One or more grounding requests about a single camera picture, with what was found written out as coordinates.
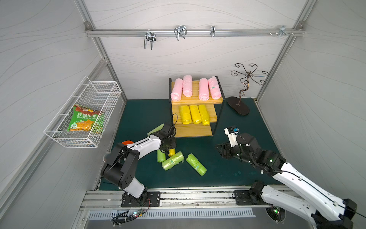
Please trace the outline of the yellow trash bag roll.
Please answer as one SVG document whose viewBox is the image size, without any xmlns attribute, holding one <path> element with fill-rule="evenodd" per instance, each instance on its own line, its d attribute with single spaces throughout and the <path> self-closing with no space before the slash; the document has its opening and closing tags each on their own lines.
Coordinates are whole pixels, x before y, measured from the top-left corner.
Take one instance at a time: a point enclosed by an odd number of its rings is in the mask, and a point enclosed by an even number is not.
<svg viewBox="0 0 366 229">
<path fill-rule="evenodd" d="M 180 106 L 179 111 L 180 111 L 180 117 L 181 117 L 181 121 L 182 121 L 183 125 L 188 125 L 188 124 L 192 123 L 191 112 L 190 112 L 189 106 Z"/>
<path fill-rule="evenodd" d="M 198 108 L 199 108 L 199 112 L 201 115 L 202 124 L 204 126 L 209 126 L 210 125 L 210 116 L 209 116 L 208 110 L 206 108 L 206 105 L 201 104 L 198 106 Z"/>
<path fill-rule="evenodd" d="M 175 154 L 176 154 L 176 150 L 175 150 L 175 148 L 169 149 L 169 154 L 168 154 L 168 156 L 169 156 L 169 157 L 172 157 L 172 156 L 174 156 Z"/>
<path fill-rule="evenodd" d="M 195 125 L 198 125 L 198 124 L 202 123 L 201 115 L 200 115 L 198 106 L 197 105 L 190 105 L 189 108 L 190 108 L 193 123 Z"/>
</svg>

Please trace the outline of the pink trash bag roll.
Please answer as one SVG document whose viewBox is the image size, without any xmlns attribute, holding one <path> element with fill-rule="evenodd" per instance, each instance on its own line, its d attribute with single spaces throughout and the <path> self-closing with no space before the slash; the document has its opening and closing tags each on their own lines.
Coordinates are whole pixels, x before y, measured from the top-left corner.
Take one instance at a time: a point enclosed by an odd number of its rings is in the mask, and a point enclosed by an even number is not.
<svg viewBox="0 0 366 229">
<path fill-rule="evenodd" d="M 185 97 L 192 97 L 193 95 L 193 79 L 191 75 L 183 77 L 183 95 Z"/>
<path fill-rule="evenodd" d="M 201 78 L 199 81 L 198 97 L 201 101 L 209 100 L 209 87 L 208 80 L 206 78 Z"/>
<path fill-rule="evenodd" d="M 220 99 L 222 94 L 221 94 L 218 80 L 215 76 L 208 79 L 208 86 L 209 86 L 209 91 L 210 91 L 211 97 L 214 100 Z"/>
<path fill-rule="evenodd" d="M 174 86 L 172 88 L 172 92 L 171 92 L 171 100 L 172 101 L 180 101 L 181 97 L 182 97 L 182 93 L 183 93 L 183 79 L 178 78 L 176 79 L 176 81 L 174 82 Z"/>
</svg>

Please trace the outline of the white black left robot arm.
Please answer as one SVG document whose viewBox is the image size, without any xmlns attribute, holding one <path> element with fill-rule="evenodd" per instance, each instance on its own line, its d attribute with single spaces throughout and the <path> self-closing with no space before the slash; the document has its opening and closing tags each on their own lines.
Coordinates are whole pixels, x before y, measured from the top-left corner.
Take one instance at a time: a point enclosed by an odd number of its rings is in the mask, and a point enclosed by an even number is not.
<svg viewBox="0 0 366 229">
<path fill-rule="evenodd" d="M 175 126 L 161 124 L 140 141 L 131 144 L 118 143 L 105 156 L 101 178 L 144 202 L 148 189 L 135 177 L 138 162 L 153 151 L 161 150 L 169 154 L 170 149 L 176 148 L 175 135 Z"/>
</svg>

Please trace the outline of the green trash bag roll far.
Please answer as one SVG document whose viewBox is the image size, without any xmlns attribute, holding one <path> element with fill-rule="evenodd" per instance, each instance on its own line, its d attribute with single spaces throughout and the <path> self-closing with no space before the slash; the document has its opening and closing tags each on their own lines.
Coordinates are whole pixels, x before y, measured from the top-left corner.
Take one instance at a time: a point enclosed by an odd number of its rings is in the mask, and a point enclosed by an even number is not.
<svg viewBox="0 0 366 229">
<path fill-rule="evenodd" d="M 159 125 L 158 127 L 156 127 L 156 128 L 154 128 L 153 130 L 151 130 L 150 132 L 148 132 L 148 133 L 147 133 L 147 135 L 151 135 L 151 134 L 153 134 L 153 133 L 155 133 L 155 132 L 158 132 L 158 131 L 160 131 L 163 127 L 164 127 L 164 124 L 161 124 L 161 125 Z"/>
</svg>

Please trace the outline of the green trash bag roll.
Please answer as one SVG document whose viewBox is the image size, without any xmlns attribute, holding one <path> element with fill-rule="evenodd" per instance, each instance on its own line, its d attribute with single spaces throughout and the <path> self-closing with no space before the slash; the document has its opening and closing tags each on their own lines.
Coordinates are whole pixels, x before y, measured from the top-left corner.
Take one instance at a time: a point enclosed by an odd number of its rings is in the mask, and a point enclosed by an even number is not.
<svg viewBox="0 0 366 229">
<path fill-rule="evenodd" d="M 160 149 L 157 150 L 157 162 L 163 163 L 166 161 L 166 154 L 164 151 L 161 151 Z"/>
<path fill-rule="evenodd" d="M 193 167 L 193 169 L 200 176 L 204 176 L 206 174 L 207 169 L 203 166 L 203 164 L 193 154 L 189 154 L 186 161 Z"/>
<path fill-rule="evenodd" d="M 159 125 L 158 127 L 156 127 L 156 128 L 154 128 L 153 130 L 151 130 L 150 132 L 148 132 L 148 133 L 147 133 L 147 135 L 151 135 L 151 134 L 153 134 L 153 133 L 155 133 L 155 132 L 158 132 L 158 131 L 160 131 L 163 127 L 164 127 L 164 124 L 161 124 L 161 125 Z"/>
<path fill-rule="evenodd" d="M 178 165 L 179 163 L 184 161 L 184 155 L 182 154 L 181 151 L 179 151 L 178 153 L 176 153 L 175 155 L 171 156 L 169 159 L 165 160 L 164 162 L 161 163 L 162 168 L 165 171 L 170 170 L 171 168 L 173 168 L 174 166 Z"/>
</svg>

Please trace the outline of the green trash bag roll middle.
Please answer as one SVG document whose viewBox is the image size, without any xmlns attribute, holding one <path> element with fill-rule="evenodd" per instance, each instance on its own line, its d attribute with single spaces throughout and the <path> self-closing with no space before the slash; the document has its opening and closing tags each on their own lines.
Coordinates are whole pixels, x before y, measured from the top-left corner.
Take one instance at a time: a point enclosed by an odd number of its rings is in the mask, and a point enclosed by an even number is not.
<svg viewBox="0 0 366 229">
<path fill-rule="evenodd" d="M 181 151 L 179 151 L 178 153 L 176 153 L 175 155 L 171 156 L 169 159 L 165 160 L 164 162 L 161 163 L 162 168 L 165 171 L 170 170 L 171 168 L 173 168 L 174 166 L 178 165 L 179 163 L 184 161 L 184 155 L 182 154 Z"/>
</svg>

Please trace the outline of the three-tier wooden shelf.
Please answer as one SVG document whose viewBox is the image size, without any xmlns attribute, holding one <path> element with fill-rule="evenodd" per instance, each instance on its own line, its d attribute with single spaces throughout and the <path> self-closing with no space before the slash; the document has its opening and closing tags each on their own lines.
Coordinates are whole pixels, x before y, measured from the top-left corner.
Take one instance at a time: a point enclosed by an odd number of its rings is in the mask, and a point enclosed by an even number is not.
<svg viewBox="0 0 366 229">
<path fill-rule="evenodd" d="M 208 92 L 209 99 L 206 101 L 200 100 L 199 81 L 193 81 L 193 95 L 191 97 L 182 95 L 181 100 L 174 101 L 169 95 L 173 116 L 171 122 L 176 129 L 176 137 L 206 137 L 215 134 L 222 113 L 222 109 L 216 107 L 225 101 L 225 95 L 218 76 L 214 78 L 221 93 L 218 99 L 213 99 L 211 92 Z"/>
</svg>

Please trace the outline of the orange plastic bowl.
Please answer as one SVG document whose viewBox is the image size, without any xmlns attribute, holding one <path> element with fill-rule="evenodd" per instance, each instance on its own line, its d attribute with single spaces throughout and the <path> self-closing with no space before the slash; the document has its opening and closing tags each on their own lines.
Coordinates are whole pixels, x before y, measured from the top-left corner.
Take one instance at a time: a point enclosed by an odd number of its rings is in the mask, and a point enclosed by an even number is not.
<svg viewBox="0 0 366 229">
<path fill-rule="evenodd" d="M 124 145 L 133 144 L 133 141 L 126 140 L 126 141 L 122 142 L 122 144 L 124 144 Z"/>
</svg>

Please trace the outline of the metal double hook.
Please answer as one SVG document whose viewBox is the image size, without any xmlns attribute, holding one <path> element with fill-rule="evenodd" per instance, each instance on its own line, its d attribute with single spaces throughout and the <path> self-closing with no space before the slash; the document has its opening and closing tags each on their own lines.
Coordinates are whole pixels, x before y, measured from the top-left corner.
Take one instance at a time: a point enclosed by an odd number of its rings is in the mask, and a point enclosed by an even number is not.
<svg viewBox="0 0 366 229">
<path fill-rule="evenodd" d="M 150 50 L 153 49 L 153 44 L 156 41 L 156 34 L 149 31 L 145 34 L 144 39 L 144 49 L 147 49 L 148 44 L 150 45 Z"/>
<path fill-rule="evenodd" d="M 174 35 L 177 39 L 177 41 L 180 41 L 180 38 L 185 39 L 185 36 L 187 34 L 187 29 L 185 25 L 179 25 L 177 28 L 174 29 Z"/>
</svg>

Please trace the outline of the white vent strip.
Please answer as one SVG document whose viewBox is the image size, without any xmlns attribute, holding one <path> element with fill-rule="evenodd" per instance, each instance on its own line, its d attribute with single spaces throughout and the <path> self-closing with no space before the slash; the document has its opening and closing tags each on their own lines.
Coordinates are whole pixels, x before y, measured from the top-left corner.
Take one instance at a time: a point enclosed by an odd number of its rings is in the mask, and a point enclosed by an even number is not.
<svg viewBox="0 0 366 229">
<path fill-rule="evenodd" d="M 117 215 L 136 215 L 137 210 L 92 210 L 88 220 L 112 220 Z M 150 209 L 139 219 L 229 219 L 254 218 L 252 208 L 222 209 Z"/>
</svg>

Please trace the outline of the metal double hook middle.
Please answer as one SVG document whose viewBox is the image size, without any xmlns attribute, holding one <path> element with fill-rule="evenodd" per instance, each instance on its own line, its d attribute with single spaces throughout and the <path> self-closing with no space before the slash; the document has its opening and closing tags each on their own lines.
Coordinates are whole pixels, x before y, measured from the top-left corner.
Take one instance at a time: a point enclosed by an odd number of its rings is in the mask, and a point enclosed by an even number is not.
<svg viewBox="0 0 366 229">
<path fill-rule="evenodd" d="M 185 39 L 185 36 L 187 34 L 187 29 L 185 25 L 179 25 L 177 28 L 174 29 L 174 35 L 177 39 L 177 41 L 180 41 L 180 38 Z"/>
</svg>

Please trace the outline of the metal hook right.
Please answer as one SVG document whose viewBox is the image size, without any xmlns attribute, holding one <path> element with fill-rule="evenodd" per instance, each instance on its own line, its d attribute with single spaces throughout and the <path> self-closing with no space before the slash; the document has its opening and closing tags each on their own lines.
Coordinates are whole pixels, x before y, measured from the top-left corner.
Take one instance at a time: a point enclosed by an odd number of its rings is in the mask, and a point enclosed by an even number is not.
<svg viewBox="0 0 366 229">
<path fill-rule="evenodd" d="M 286 30 L 286 27 L 285 26 L 282 26 L 277 32 L 275 33 L 272 33 L 272 32 L 269 32 L 268 33 L 270 36 L 277 36 L 277 37 L 282 37 L 282 36 L 286 36 L 286 37 L 290 37 L 290 36 L 294 36 L 294 33 L 293 32 L 288 32 Z"/>
</svg>

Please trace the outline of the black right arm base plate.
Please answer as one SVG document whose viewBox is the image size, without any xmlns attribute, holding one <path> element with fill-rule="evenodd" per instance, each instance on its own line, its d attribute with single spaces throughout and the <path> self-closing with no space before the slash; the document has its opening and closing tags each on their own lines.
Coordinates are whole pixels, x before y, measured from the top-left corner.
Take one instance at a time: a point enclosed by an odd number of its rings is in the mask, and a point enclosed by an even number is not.
<svg viewBox="0 0 366 229">
<path fill-rule="evenodd" d="M 254 189 L 235 190 L 232 194 L 232 198 L 237 206 L 266 205 L 260 194 L 260 191 Z"/>
</svg>

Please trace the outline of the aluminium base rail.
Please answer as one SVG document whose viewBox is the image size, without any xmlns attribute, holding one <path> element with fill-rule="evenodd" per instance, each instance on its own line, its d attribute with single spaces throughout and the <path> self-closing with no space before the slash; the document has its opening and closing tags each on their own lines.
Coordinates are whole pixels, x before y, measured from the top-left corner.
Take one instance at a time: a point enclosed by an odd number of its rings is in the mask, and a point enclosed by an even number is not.
<svg viewBox="0 0 366 229">
<path fill-rule="evenodd" d="M 250 186 L 222 186 L 222 187 L 188 187 L 150 189 L 160 192 L 160 206 L 157 209 L 216 209 L 239 208 L 234 200 L 236 190 L 249 190 Z M 140 206 L 129 205 L 122 207 L 122 190 L 88 191 L 79 210 L 139 210 Z"/>
</svg>

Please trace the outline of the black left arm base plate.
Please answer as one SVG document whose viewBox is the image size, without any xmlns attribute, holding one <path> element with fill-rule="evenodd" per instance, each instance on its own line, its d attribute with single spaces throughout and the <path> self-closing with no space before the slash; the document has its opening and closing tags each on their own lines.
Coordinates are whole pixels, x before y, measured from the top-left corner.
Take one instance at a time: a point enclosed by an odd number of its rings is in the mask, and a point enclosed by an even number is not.
<svg viewBox="0 0 366 229">
<path fill-rule="evenodd" d="M 143 193 L 139 198 L 124 193 L 122 194 L 122 208 L 137 208 L 137 207 L 159 207 L 161 193 L 158 191 L 148 191 Z"/>
</svg>

